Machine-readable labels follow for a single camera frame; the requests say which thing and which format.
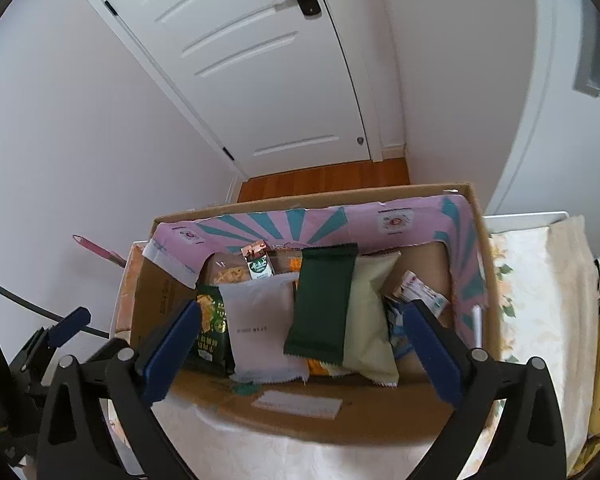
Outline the blue triangular coffee packet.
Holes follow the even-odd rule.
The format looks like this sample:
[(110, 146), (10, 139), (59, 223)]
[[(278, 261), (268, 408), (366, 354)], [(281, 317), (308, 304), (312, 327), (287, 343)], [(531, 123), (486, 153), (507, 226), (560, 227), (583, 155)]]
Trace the blue triangular coffee packet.
[(385, 297), (382, 301), (384, 302), (389, 341), (393, 356), (396, 361), (399, 361), (413, 351), (413, 347), (408, 341), (404, 324), (403, 312), (405, 304), (390, 297)]

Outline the green yellow cracker packet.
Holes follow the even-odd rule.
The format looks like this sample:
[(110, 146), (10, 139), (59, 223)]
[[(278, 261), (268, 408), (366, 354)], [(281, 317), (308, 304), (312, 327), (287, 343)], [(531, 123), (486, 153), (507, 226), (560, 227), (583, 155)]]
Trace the green yellow cracker packet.
[(201, 308), (201, 329), (185, 359), (184, 367), (186, 370), (228, 377), (234, 373), (235, 361), (219, 287), (200, 285), (196, 290), (196, 303)]

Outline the pale yellow snack packet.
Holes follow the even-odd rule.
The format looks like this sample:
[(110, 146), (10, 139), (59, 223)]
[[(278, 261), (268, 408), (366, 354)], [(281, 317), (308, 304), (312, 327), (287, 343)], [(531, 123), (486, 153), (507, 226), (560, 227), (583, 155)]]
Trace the pale yellow snack packet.
[(381, 289), (400, 255), (356, 258), (344, 333), (342, 366), (383, 387), (399, 382)]

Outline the white red snack sachet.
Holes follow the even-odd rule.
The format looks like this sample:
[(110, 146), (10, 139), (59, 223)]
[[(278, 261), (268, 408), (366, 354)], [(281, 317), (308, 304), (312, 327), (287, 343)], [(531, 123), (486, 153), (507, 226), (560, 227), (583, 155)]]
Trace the white red snack sachet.
[(412, 271), (406, 271), (403, 274), (400, 283), (393, 289), (392, 296), (394, 299), (404, 302), (422, 300), (436, 318), (442, 315), (442, 312), (450, 305), (445, 296), (426, 285)]

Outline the pink stick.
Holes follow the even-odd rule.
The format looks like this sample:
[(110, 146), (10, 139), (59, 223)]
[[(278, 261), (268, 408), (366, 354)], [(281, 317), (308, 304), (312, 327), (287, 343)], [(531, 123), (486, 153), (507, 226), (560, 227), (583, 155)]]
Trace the pink stick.
[(103, 258), (109, 262), (112, 262), (112, 263), (116, 264), (117, 266), (120, 266), (120, 268), (124, 268), (126, 266), (125, 258), (118, 255), (116, 252), (113, 252), (112, 250), (103, 248), (102, 246), (95, 244), (88, 238), (86, 238), (82, 235), (79, 235), (79, 234), (73, 234), (72, 238), (81, 247), (85, 248), (89, 252), (92, 252), (96, 256), (99, 256), (100, 258)]

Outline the white pink snack packet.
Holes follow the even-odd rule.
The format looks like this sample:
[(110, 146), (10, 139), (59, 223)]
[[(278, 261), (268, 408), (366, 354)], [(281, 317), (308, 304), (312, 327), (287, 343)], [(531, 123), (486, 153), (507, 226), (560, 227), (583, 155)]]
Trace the white pink snack packet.
[(306, 359), (284, 347), (294, 322), (294, 282), (284, 273), (219, 287), (235, 362), (234, 382), (281, 384), (309, 378)]

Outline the waffle in clear wrapper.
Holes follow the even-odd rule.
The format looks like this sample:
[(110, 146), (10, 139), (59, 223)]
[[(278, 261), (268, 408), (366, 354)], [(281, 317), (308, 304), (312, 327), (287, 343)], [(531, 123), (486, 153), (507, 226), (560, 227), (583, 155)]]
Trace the waffle in clear wrapper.
[(219, 286), (250, 280), (251, 275), (242, 255), (217, 252), (207, 259), (201, 271), (201, 283), (204, 285)]

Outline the dark green snack packet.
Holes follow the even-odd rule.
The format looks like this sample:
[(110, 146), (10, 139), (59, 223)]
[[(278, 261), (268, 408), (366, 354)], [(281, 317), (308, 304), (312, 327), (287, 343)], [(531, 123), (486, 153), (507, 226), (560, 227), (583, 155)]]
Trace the dark green snack packet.
[(288, 356), (341, 365), (357, 244), (302, 250)]

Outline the green white small snack packet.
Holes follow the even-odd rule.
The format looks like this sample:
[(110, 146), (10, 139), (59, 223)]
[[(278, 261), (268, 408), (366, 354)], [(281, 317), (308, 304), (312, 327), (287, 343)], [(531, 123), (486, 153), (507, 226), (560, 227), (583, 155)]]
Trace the green white small snack packet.
[(248, 257), (247, 266), (250, 276), (253, 280), (260, 280), (260, 278), (270, 278), (275, 274), (270, 257), (266, 252), (261, 255)]

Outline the cardboard box with pink lining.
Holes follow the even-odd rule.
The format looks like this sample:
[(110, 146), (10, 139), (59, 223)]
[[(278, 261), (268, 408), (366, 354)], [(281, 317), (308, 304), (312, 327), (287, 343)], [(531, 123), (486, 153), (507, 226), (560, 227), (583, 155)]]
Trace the cardboard box with pink lining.
[[(212, 256), (237, 255), (256, 240), (303, 254), (297, 285), (266, 280), (276, 296), (294, 303), (273, 304), (283, 323), (270, 347), (276, 356), (340, 363), (354, 260), (394, 250), (450, 285), (453, 328), (464, 344), (481, 341), (494, 350), (498, 343), (493, 314), (481, 323), (472, 318), (474, 307), (498, 300), (476, 192), (468, 183), (443, 183), (272, 198), (157, 218), (138, 274), (131, 344), (141, 344), (193, 297)], [(362, 377), (298, 378), (241, 394), (231, 380), (184, 370), (174, 390), (239, 426), (336, 445), (431, 441), (453, 411), (430, 382), (383, 387)]]

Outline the orange small snack packet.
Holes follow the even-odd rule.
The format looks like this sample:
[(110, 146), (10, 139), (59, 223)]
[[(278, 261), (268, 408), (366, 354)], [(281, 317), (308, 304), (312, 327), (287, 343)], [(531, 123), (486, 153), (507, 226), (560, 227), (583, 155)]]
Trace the orange small snack packet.
[(268, 252), (268, 244), (266, 244), (264, 240), (255, 240), (240, 248), (240, 252), (247, 261), (256, 260), (257, 258), (266, 255)]

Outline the white door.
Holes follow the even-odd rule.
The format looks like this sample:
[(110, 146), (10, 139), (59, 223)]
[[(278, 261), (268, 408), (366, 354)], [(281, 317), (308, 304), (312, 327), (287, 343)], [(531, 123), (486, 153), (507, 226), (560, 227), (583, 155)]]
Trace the white door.
[(244, 177), (370, 159), (325, 0), (88, 0)]

